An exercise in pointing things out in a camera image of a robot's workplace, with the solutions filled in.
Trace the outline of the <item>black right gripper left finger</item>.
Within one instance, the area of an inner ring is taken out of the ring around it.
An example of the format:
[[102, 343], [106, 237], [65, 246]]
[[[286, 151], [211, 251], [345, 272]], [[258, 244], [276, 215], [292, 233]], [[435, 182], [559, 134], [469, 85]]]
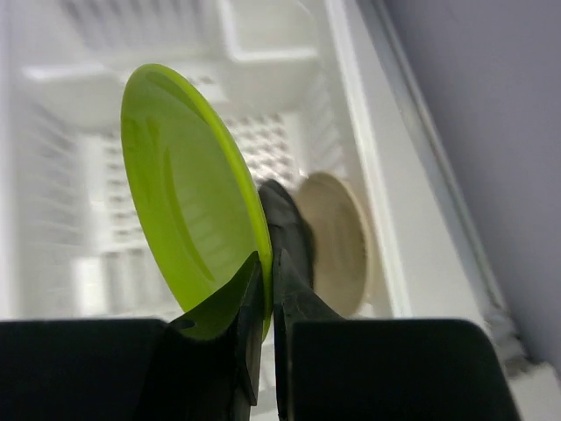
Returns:
[[257, 252], [217, 292], [170, 324], [186, 338], [187, 420], [247, 420], [257, 404], [263, 274]]

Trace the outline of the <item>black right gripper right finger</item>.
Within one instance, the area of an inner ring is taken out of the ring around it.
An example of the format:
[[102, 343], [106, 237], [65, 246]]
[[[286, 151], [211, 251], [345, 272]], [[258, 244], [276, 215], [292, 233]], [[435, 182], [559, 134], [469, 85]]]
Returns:
[[281, 420], [349, 420], [351, 323], [300, 275], [288, 251], [273, 263], [276, 396]]

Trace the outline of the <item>lime green plate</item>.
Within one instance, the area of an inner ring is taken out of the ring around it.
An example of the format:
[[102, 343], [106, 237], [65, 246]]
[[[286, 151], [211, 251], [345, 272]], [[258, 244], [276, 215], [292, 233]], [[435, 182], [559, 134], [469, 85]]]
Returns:
[[273, 309], [273, 250], [245, 160], [202, 93], [160, 64], [134, 70], [120, 111], [124, 167], [146, 241], [183, 310], [218, 292], [247, 257]]

